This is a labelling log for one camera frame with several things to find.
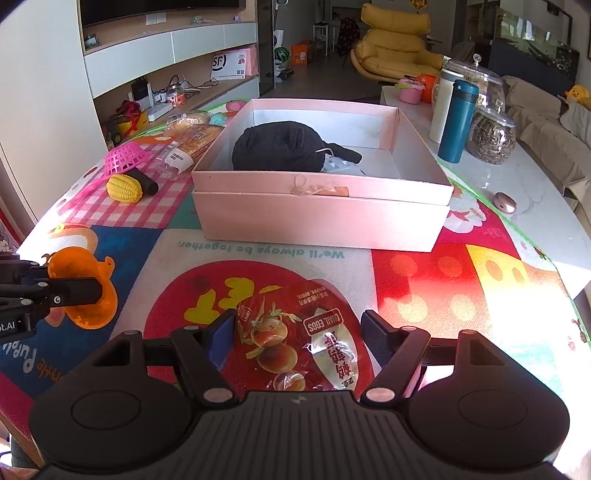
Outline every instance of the blue water bottle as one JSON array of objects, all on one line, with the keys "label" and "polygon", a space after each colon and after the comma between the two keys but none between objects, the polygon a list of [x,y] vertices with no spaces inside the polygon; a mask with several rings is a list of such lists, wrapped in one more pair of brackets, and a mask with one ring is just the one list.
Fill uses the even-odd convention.
[{"label": "blue water bottle", "polygon": [[472,115],[478,99],[478,87],[465,80],[453,82],[452,100],[437,155],[443,160],[458,163],[468,138]]}]

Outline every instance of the jar of sunflower seeds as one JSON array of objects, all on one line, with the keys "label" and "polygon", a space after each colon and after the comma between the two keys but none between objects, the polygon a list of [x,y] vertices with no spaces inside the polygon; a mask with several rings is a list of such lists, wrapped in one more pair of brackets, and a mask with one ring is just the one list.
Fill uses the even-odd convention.
[{"label": "jar of sunflower seeds", "polygon": [[487,107],[478,107],[474,113],[466,150],[483,161],[500,165],[515,148],[515,126],[506,114]]}]

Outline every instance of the glass jar lid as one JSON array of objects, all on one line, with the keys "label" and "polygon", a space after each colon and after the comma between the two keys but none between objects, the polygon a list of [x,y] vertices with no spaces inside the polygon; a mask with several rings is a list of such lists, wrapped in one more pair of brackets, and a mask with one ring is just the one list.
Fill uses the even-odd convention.
[{"label": "glass jar lid", "polygon": [[461,73],[462,75],[464,75],[464,77],[466,75],[469,75],[481,79],[484,82],[491,82],[496,83],[498,85],[503,85],[503,80],[495,72],[484,67],[480,67],[478,65],[482,60],[482,57],[478,55],[478,53],[475,53],[473,58],[473,63],[470,63],[468,61],[451,59],[447,61],[443,68]]},{"label": "glass jar lid", "polygon": [[500,124],[503,127],[515,128],[517,126],[517,123],[515,123],[515,121],[510,116],[503,112],[498,112],[497,110],[494,110],[494,108],[488,108],[485,106],[477,107],[476,113],[482,114],[483,116],[493,120],[495,123]]}]

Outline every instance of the pink plastic strainer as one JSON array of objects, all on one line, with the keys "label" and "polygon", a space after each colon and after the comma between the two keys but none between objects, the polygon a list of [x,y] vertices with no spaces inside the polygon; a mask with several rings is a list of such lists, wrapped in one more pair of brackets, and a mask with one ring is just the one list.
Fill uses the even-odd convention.
[{"label": "pink plastic strainer", "polygon": [[142,150],[142,148],[136,142],[124,143],[105,155],[105,172],[102,177],[91,181],[81,191],[76,193],[70,200],[68,200],[58,210],[59,214],[72,208],[77,202],[88,197],[94,192],[102,183],[109,180],[109,178],[116,173],[125,173],[132,168],[137,167],[146,160],[149,155]]}]

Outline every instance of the play mat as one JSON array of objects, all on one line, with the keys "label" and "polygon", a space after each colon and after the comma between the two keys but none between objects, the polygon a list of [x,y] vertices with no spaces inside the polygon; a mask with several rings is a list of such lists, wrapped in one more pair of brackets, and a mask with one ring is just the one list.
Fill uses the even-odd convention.
[{"label": "play mat", "polygon": [[[157,151],[166,137],[152,132],[135,141]],[[483,333],[564,400],[570,431],[555,465],[590,478],[591,352],[577,311],[551,260],[453,173],[446,170],[454,192],[439,239],[430,253],[416,253],[210,241],[195,213],[190,175],[173,182],[150,164],[142,169],[160,184],[156,196],[120,205],[99,189],[61,216],[56,204],[19,250],[41,263],[69,245],[99,261],[108,255],[119,298],[115,318],[99,330],[80,329],[54,309],[35,337],[2,345],[0,411],[25,436],[35,398],[124,330],[167,336],[209,323],[260,291],[322,279],[357,317],[374,309],[394,326],[433,336]],[[66,197],[100,174],[101,167],[91,169]],[[429,368],[426,379],[449,373]]]}]

